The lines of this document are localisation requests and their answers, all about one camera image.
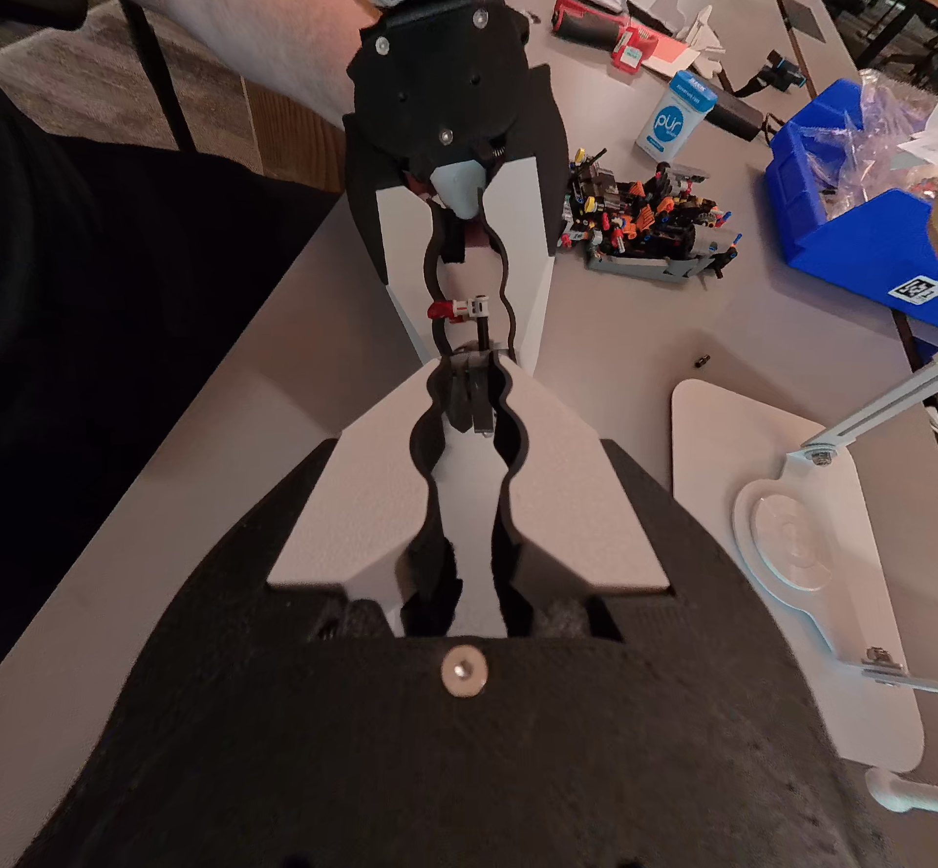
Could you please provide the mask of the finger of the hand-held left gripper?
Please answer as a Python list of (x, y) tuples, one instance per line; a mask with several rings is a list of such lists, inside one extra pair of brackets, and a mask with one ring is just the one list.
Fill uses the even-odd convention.
[(425, 262), (434, 238), (430, 203), (405, 186), (377, 191), (384, 248), (385, 287), (421, 364), (440, 357), (428, 309), (437, 300), (426, 278)]
[(507, 312), (508, 347), (515, 362), (533, 374), (555, 264), (536, 159), (503, 163), (480, 198), (480, 217), (502, 261), (498, 299)]

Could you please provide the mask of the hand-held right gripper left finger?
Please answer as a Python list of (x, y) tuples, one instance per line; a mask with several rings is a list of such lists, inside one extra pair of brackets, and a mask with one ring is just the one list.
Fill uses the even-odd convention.
[(448, 360), (431, 361), (348, 426), (267, 576), (400, 608), (405, 633), (444, 636), (461, 597), (433, 471), (445, 447)]

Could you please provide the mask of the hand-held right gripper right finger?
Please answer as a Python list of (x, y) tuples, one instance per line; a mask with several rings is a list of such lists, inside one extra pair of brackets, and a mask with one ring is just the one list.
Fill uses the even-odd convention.
[(505, 465), (491, 536), (491, 573), (509, 637), (573, 604), (610, 623), (609, 597), (656, 596), (670, 581), (602, 440), (568, 405), (504, 355), (490, 362), (494, 447)]

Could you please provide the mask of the grey and red lego assembly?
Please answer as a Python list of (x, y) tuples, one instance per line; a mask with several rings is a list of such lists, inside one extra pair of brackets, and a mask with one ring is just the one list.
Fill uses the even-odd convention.
[(445, 332), (445, 324), (451, 325), (474, 322), (476, 327), (475, 346), (466, 349), (479, 353), (490, 350), (489, 299), (487, 296), (475, 296), (468, 300), (436, 300), (427, 310), (432, 339), (441, 358), (453, 356), (453, 348)]

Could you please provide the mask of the dark grey lego piece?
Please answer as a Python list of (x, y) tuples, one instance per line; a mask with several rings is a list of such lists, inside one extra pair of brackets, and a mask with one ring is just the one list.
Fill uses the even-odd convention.
[(450, 358), (447, 417), (457, 432), (494, 437), (497, 414), (490, 398), (490, 371), (490, 352), (463, 351)]

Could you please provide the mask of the lego car model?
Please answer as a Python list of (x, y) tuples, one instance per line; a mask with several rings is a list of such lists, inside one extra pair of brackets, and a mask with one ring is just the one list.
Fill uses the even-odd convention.
[(654, 282), (716, 278), (738, 256), (732, 216), (695, 188), (709, 179), (698, 167), (661, 161), (647, 180), (620, 181), (599, 165), (606, 148), (579, 148), (569, 162), (558, 250), (582, 247), (586, 268)]

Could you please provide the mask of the white book stand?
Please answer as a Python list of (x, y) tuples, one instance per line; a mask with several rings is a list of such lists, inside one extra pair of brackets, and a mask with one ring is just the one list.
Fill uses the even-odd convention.
[(809, 436), (816, 422), (688, 379), (672, 395), (673, 493), (723, 545), (784, 634), (835, 750), (894, 813), (935, 813), (905, 772), (924, 753), (916, 693), (848, 446), (936, 392), (936, 362)]

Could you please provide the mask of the red and black tool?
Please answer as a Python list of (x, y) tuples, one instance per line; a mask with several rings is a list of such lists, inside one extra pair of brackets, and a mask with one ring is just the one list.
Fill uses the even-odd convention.
[(564, 41), (612, 53), (629, 22), (627, 14), (610, 14), (580, 0), (555, 0), (551, 30)]

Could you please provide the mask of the white gum canister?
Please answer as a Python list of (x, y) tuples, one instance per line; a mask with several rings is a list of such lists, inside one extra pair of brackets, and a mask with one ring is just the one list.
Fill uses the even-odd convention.
[(674, 163), (697, 125), (718, 104), (717, 92), (693, 73), (677, 72), (634, 146), (656, 162)]

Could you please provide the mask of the small red packet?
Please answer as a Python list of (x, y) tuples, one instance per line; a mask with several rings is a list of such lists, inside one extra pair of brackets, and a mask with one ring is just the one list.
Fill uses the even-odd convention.
[(623, 26), (612, 52), (612, 66), (619, 72), (633, 75), (654, 55), (659, 36), (644, 26)]

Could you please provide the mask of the pink paper card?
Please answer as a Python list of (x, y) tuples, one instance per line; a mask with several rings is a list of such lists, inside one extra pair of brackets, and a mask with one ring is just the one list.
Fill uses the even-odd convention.
[(680, 71), (689, 69), (700, 57), (700, 52), (689, 48), (661, 33), (654, 32), (656, 45), (641, 66), (659, 76), (671, 79)]

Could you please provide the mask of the black and blue device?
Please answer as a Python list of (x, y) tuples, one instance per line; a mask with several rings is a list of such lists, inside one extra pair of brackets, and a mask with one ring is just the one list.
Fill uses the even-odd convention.
[(767, 61), (763, 67), (744, 85), (732, 90), (732, 95), (738, 99), (753, 96), (768, 87), (780, 92), (787, 92), (790, 87), (802, 88), (807, 78), (799, 65), (777, 51), (768, 53)]

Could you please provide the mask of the blue plastic bin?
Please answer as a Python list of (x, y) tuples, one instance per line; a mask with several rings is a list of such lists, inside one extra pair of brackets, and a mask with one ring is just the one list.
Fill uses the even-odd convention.
[(767, 190), (787, 264), (933, 326), (937, 324), (933, 207), (887, 191), (845, 214), (826, 216), (800, 127), (832, 125), (837, 111), (858, 111), (861, 83), (840, 79), (775, 134)]

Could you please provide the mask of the black flat pad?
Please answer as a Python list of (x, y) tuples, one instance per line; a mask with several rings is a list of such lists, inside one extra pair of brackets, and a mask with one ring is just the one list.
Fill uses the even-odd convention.
[(778, 0), (780, 12), (790, 30), (826, 43), (827, 39), (809, 6), (796, 0)]

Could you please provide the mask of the clear plastic bags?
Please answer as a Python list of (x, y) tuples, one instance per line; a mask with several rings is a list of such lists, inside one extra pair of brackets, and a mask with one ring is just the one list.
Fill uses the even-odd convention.
[(936, 102), (934, 89), (867, 70), (861, 74), (858, 111), (835, 112), (832, 125), (800, 127), (829, 219), (891, 190), (936, 204)]

